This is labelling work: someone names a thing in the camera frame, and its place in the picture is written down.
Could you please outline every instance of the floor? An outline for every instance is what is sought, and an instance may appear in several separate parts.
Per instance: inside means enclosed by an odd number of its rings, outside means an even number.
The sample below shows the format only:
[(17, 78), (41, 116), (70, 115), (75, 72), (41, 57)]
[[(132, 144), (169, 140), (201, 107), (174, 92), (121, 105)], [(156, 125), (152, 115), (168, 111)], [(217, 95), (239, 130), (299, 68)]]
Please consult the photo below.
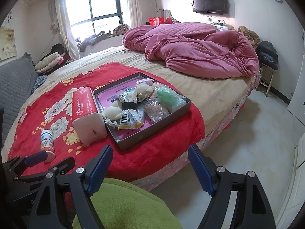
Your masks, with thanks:
[[(294, 161), (294, 147), (305, 127), (287, 110), (287, 104), (271, 92), (253, 90), (244, 109), (204, 151), (216, 165), (230, 172), (253, 170), (259, 177), (276, 215), (286, 195)], [(167, 204), (183, 229), (196, 229), (210, 202), (188, 164), (152, 193)], [(231, 193), (222, 228), (229, 228), (237, 192)]]

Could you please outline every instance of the painting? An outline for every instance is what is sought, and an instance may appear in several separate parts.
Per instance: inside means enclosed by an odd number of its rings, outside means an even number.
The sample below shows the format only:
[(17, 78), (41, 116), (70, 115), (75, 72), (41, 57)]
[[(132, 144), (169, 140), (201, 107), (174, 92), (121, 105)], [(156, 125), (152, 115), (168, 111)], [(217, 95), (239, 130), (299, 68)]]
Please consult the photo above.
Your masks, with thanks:
[(12, 22), (13, 17), (12, 12), (10, 11), (0, 27), (0, 61), (17, 56)]

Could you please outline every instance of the red floral blanket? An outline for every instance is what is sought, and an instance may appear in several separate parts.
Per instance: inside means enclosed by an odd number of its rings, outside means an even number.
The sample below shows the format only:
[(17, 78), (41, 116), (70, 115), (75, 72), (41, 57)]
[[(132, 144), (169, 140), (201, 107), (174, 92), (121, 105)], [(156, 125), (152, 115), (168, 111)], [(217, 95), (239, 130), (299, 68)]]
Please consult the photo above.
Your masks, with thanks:
[(113, 147), (113, 161), (107, 177), (129, 182), (153, 174), (181, 156), (189, 145), (197, 143), (205, 136), (202, 116), (194, 104), (191, 105), (190, 112), (182, 118), (125, 152), (118, 148), (110, 133), (105, 139), (86, 148), (72, 126), (73, 91), (87, 86), (95, 90), (139, 71), (175, 89), (162, 78), (116, 62), (60, 82), (26, 108), (26, 113), (19, 120), (9, 159), (40, 151), (40, 134), (44, 129), (53, 133), (56, 158), (51, 163), (43, 162), (28, 168), (24, 175), (46, 171), (70, 156), (75, 159), (75, 168), (85, 166), (106, 144)]

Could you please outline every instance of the blue clamp pad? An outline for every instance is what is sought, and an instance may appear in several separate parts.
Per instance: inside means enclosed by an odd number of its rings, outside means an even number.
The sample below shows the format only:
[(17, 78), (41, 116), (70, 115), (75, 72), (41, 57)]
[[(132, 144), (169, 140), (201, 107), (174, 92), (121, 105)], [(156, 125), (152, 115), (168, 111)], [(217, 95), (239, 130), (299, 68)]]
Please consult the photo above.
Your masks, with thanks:
[(45, 161), (47, 158), (48, 158), (48, 153), (46, 151), (40, 151), (34, 155), (26, 157), (24, 164), (26, 167), (33, 167), (36, 164)]
[(100, 159), (97, 161), (95, 167), (93, 168), (89, 176), (89, 185), (87, 188), (87, 193), (90, 197), (93, 195), (93, 193), (97, 192), (100, 189), (100, 186), (112, 162), (112, 158), (112, 147), (107, 146), (106, 150), (104, 151)]
[(189, 147), (188, 156), (202, 189), (208, 192), (210, 196), (214, 196), (218, 184), (215, 173), (216, 165), (211, 159), (209, 166), (205, 165), (203, 158), (207, 157), (202, 154), (197, 145), (191, 145)]

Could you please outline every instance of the white plush toy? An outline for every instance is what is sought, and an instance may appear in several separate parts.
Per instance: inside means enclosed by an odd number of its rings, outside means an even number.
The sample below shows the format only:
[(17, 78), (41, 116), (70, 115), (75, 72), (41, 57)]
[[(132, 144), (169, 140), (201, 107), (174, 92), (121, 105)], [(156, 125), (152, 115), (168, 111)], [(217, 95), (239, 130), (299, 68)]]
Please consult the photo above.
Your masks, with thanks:
[(121, 101), (119, 100), (115, 100), (112, 104), (111, 104), (112, 107), (119, 107), (119, 108), (122, 108), (122, 103)]
[(117, 121), (121, 118), (121, 113), (121, 108), (110, 106), (104, 109), (104, 111), (102, 112), (102, 116), (112, 121)]
[(148, 99), (149, 95), (153, 92), (153, 89), (146, 83), (139, 83), (136, 87), (138, 98), (140, 100)]

